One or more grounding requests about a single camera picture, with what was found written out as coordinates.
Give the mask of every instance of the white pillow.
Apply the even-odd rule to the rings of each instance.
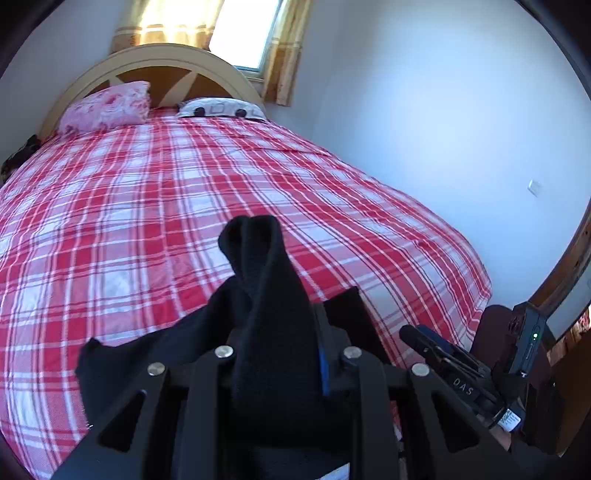
[[[265,114],[253,103],[235,98],[195,98],[178,105],[177,117],[187,116],[235,116],[266,120]]]

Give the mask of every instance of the wooden furniture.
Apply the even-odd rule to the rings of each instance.
[[[581,341],[554,367],[556,383],[565,402],[558,451],[569,446],[583,420],[591,412],[591,382],[587,372],[590,366],[591,333],[585,333]]]
[[[228,62],[199,48],[172,43],[141,45],[117,52],[82,74],[47,115],[40,138],[47,138],[72,102],[112,85],[150,82],[152,107],[174,106],[196,97],[230,97],[258,105],[260,95]]]

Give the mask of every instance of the dark clothing pile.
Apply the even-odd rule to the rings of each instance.
[[[0,185],[5,184],[12,174],[22,167],[39,148],[41,148],[41,141],[36,135],[33,135],[21,148],[10,155],[0,167]]]
[[[272,216],[237,217],[219,237],[235,275],[174,326],[117,347],[91,339],[76,375],[90,424],[152,362],[194,362],[243,329],[232,371],[231,415],[240,437],[264,448],[236,455],[241,478],[314,479],[349,461],[347,415],[322,396],[308,295]],[[324,302],[329,323],[389,363],[356,287]]]

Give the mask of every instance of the sunlight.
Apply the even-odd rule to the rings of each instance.
[[[228,63],[259,69],[279,0],[226,0],[212,40],[212,53]]]

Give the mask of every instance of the headboard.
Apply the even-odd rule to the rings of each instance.
[[[47,138],[72,102],[120,83],[150,82],[152,107],[174,106],[195,97],[232,97],[258,105],[260,95],[228,62],[200,48],[173,43],[131,47],[110,55],[82,74],[47,115],[40,138]]]

